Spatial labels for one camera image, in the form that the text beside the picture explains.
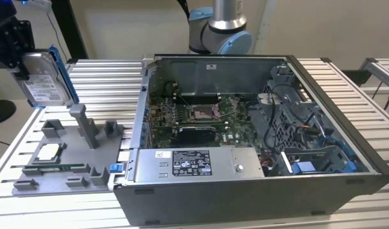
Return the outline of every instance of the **hard drive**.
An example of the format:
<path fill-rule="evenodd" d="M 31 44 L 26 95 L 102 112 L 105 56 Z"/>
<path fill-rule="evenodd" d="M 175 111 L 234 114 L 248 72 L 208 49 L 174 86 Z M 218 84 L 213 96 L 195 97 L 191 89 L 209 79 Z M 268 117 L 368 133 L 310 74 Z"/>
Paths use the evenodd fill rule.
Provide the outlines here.
<path fill-rule="evenodd" d="M 71 106 L 79 103 L 79 98 L 70 76 L 52 46 L 47 50 L 28 52 L 23 63 L 30 72 L 30 79 L 18 81 L 32 107 Z"/>

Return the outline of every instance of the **power supply label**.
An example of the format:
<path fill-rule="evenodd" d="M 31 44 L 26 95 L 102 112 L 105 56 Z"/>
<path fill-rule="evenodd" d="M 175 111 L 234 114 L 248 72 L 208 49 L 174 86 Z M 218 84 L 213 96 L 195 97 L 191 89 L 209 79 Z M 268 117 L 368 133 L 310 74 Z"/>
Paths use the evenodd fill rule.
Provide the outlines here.
<path fill-rule="evenodd" d="M 209 150 L 174 151 L 173 163 L 175 177 L 213 175 Z"/>

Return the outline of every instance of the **metal work table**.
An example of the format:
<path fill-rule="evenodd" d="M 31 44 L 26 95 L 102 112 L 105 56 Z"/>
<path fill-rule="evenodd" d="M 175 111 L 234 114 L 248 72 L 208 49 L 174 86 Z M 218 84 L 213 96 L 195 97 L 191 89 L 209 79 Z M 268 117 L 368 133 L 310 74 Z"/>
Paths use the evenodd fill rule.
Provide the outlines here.
<path fill-rule="evenodd" d="M 368 58 L 361 67 L 361 70 L 368 70 L 375 77 L 389 87 L 389 59 Z"/>
<path fill-rule="evenodd" d="M 331 62 L 300 59 L 364 138 L 389 165 L 389 115 Z M 119 162 L 129 159 L 134 111 L 141 84 L 141 61 L 80 60 L 68 68 L 87 116 L 101 124 L 117 119 L 125 125 Z M 119 228 L 129 221 L 113 193 L 18 198 L 14 180 L 20 177 L 43 133 L 47 119 L 76 125 L 64 107 L 36 110 L 0 160 L 0 228 Z M 331 216 L 270 219 L 169 228 L 389 228 L 389 184 L 373 195 L 356 197 Z"/>

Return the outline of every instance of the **blue tab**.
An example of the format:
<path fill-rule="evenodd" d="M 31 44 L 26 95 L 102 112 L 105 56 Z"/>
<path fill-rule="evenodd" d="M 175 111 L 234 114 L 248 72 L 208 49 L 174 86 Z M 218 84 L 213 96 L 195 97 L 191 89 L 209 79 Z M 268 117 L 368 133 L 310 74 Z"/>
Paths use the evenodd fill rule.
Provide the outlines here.
<path fill-rule="evenodd" d="M 110 166 L 110 173 L 122 173 L 123 165 L 122 164 L 113 164 Z"/>

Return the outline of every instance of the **black plastic bracket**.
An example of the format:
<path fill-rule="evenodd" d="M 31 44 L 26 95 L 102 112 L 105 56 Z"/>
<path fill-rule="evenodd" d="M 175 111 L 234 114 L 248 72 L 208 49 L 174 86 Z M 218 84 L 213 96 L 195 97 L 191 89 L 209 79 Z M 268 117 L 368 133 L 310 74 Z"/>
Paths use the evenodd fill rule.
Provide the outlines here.
<path fill-rule="evenodd" d="M 323 60 L 323 62 L 325 62 L 325 63 L 332 63 L 332 60 L 331 60 L 328 57 L 323 57 L 321 60 Z"/>
<path fill-rule="evenodd" d="M 379 63 L 379 61 L 375 58 L 367 58 L 367 61 L 372 63 Z"/>

